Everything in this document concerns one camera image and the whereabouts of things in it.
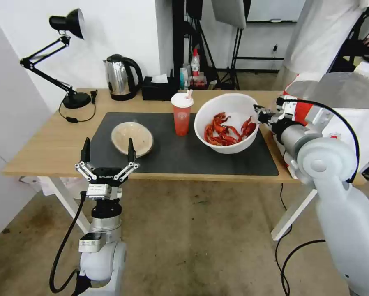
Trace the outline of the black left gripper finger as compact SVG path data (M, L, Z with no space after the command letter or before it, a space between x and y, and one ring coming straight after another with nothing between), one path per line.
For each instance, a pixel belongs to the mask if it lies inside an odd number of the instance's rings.
M80 173L87 181L95 181L96 174L93 173L94 167L90 163L91 144L89 137L86 137L83 148L80 152L80 161L75 164L75 170Z
M115 180L123 183L130 174L139 168L139 164L135 162L136 152L133 146L132 138L129 138L128 142L128 155L127 155L128 165L123 168L119 173L115 175Z

